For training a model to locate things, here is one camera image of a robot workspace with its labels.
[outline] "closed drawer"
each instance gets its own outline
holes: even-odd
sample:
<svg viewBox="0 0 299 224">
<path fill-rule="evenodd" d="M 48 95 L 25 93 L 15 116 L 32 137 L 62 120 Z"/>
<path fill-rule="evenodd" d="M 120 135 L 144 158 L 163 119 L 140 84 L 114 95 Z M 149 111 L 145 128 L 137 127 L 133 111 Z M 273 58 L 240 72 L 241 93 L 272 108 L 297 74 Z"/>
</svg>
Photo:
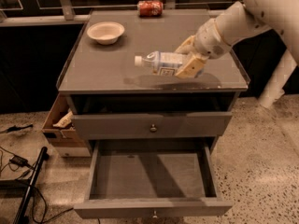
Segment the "closed drawer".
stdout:
<svg viewBox="0 0 299 224">
<path fill-rule="evenodd" d="M 72 121 L 80 138 L 98 140 L 223 135 L 231 117 L 231 112 L 112 114 L 74 116 Z"/>
<path fill-rule="evenodd" d="M 217 191 L 207 145 L 189 138 L 99 141 L 85 200 L 74 208 L 82 218 L 191 217 L 231 206 Z"/>
</svg>

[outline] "white bowl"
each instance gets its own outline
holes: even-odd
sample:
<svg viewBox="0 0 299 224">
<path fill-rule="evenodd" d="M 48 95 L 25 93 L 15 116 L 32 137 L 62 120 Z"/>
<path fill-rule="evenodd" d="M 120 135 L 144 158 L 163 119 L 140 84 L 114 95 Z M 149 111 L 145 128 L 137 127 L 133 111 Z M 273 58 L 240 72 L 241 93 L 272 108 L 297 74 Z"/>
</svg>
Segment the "white bowl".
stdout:
<svg viewBox="0 0 299 224">
<path fill-rule="evenodd" d="M 99 22 L 87 30 L 87 35 L 102 45 L 115 43 L 123 34 L 124 27 L 116 22 Z"/>
</svg>

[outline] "soda can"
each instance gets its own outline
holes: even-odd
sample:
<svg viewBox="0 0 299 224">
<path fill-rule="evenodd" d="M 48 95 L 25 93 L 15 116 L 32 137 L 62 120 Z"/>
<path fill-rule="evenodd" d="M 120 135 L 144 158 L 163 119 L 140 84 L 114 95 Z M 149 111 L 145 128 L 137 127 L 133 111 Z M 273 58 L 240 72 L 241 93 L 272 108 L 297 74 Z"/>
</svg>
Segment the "soda can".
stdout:
<svg viewBox="0 0 299 224">
<path fill-rule="evenodd" d="M 153 0 L 139 1 L 137 9 L 140 17 L 160 16 L 163 11 L 163 3 Z"/>
</svg>

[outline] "small wooden box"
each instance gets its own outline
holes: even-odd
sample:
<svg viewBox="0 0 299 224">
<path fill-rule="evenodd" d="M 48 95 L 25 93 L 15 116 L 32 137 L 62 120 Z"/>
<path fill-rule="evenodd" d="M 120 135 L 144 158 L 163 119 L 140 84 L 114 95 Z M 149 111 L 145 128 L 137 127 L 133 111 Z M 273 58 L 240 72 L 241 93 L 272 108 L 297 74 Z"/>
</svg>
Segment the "small wooden box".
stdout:
<svg viewBox="0 0 299 224">
<path fill-rule="evenodd" d="M 52 126 L 67 112 L 67 101 L 64 96 L 59 94 L 43 125 L 43 134 L 62 157 L 91 157 L 90 144 L 88 141 L 80 139 L 75 129 L 59 129 Z"/>
</svg>

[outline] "drawer handle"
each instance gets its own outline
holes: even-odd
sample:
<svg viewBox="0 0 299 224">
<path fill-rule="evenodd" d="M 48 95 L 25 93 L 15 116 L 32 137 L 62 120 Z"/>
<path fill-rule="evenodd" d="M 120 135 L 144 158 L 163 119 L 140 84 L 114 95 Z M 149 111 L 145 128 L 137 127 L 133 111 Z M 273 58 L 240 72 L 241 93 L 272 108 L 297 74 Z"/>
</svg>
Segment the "drawer handle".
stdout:
<svg viewBox="0 0 299 224">
<path fill-rule="evenodd" d="M 151 127 L 150 127 L 150 129 L 149 129 L 152 133 L 155 133 L 155 132 L 157 132 L 157 127 L 154 125 L 154 124 L 151 124 Z"/>
<path fill-rule="evenodd" d="M 156 210 L 153 211 L 153 216 L 152 216 L 152 218 L 158 218 Z"/>
</svg>

